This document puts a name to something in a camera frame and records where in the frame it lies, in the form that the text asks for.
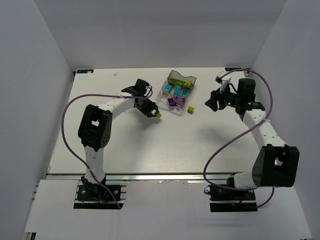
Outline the small teal lego brick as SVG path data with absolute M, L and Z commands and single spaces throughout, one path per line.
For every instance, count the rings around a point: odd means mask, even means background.
M 184 97 L 184 98 L 187 98 L 188 97 L 188 91 L 182 91 L 181 93 L 181 96 Z

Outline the green 2x4 lego brick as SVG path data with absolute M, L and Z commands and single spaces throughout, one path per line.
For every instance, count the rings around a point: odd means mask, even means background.
M 178 84 L 178 85 L 181 83 L 181 81 L 179 79 L 171 78 L 170 80 L 173 81 L 175 84 Z

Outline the purple 2x4 lego plate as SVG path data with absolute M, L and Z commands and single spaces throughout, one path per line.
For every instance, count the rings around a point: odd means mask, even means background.
M 184 105 L 185 102 L 186 102 L 186 99 L 184 97 L 179 97 L 179 96 L 176 96 L 174 98 L 174 101 L 177 105 Z

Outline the green sloped lego piece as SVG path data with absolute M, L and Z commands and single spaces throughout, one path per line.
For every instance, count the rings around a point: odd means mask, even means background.
M 181 82 L 180 82 L 180 85 L 181 85 L 181 86 L 187 86 L 187 85 L 188 85 L 188 82 L 187 82 L 187 81 L 181 81 Z

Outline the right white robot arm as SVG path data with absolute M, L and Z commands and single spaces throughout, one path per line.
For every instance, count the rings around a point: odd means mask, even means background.
M 252 169 L 231 175 L 223 188 L 247 191 L 259 187 L 292 187 L 300 152 L 297 147 L 287 145 L 267 120 L 265 107 L 255 100 L 256 82 L 241 78 L 234 89 L 229 77 L 218 77 L 216 81 L 220 88 L 211 92 L 205 105 L 215 112 L 225 107 L 234 108 L 259 148 Z

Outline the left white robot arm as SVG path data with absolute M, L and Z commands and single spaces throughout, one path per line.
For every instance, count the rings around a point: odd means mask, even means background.
M 84 147 L 85 162 L 89 169 L 81 178 L 81 182 L 94 199 L 101 200 L 107 192 L 102 187 L 106 183 L 103 167 L 104 148 L 111 138 L 113 120 L 132 108 L 138 109 L 148 118 L 160 118 L 158 106 L 148 98 L 151 94 L 151 85 L 138 79 L 135 85 L 121 90 L 119 97 L 113 97 L 99 105 L 89 104 L 85 108 L 78 137 Z

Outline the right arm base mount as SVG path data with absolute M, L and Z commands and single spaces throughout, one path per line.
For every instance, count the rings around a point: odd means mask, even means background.
M 208 185 L 203 190 L 209 196 L 211 213 L 257 212 L 256 196 L 251 191 L 237 191 Z

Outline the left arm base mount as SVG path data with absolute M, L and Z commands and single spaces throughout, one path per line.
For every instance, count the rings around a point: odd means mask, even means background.
M 111 184 L 107 187 L 120 207 L 105 188 L 98 189 L 100 192 L 96 193 L 81 183 L 76 189 L 73 208 L 78 210 L 120 210 L 125 203 L 127 186 Z

